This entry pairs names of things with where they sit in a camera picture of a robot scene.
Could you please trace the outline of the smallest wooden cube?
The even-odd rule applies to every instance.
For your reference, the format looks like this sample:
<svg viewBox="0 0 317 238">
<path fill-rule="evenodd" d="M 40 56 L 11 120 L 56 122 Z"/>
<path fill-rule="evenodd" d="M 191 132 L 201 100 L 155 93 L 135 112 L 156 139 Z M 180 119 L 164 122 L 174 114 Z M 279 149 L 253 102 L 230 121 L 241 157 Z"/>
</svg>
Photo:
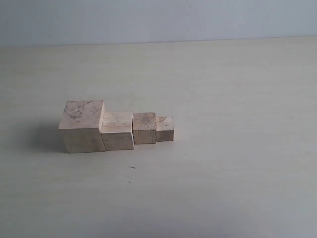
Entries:
<svg viewBox="0 0 317 238">
<path fill-rule="evenodd" d="M 169 142 L 174 140 L 173 117 L 156 117 L 156 125 L 157 142 Z"/>
</svg>

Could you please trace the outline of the third largest wooden cube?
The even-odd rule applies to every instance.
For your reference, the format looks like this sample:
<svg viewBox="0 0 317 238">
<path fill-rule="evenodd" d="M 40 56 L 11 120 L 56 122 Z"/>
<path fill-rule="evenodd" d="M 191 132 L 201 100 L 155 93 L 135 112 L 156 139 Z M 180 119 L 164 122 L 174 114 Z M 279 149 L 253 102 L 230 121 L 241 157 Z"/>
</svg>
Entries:
<svg viewBox="0 0 317 238">
<path fill-rule="evenodd" d="M 156 113 L 133 114 L 132 133 L 135 144 L 155 144 L 156 130 Z"/>
</svg>

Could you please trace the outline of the second largest wooden cube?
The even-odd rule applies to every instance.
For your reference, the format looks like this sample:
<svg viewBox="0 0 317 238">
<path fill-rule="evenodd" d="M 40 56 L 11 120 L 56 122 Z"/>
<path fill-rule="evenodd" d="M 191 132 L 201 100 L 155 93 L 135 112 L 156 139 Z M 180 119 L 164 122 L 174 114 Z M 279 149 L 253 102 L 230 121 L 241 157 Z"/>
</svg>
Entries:
<svg viewBox="0 0 317 238">
<path fill-rule="evenodd" d="M 105 112 L 101 129 L 107 151 L 134 150 L 132 112 Z"/>
</svg>

